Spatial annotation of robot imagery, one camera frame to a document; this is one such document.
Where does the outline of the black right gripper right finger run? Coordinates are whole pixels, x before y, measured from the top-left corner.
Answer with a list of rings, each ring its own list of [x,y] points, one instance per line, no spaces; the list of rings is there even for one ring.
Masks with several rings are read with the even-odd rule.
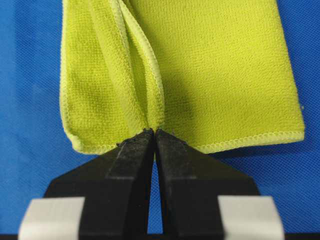
[[[283,240],[274,200],[252,177],[158,129],[163,229],[177,240]]]

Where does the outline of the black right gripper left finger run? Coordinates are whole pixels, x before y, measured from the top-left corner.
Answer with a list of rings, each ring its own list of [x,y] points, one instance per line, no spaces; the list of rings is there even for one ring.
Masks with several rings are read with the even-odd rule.
[[[154,132],[144,130],[54,178],[33,199],[20,240],[127,240],[148,228]]]

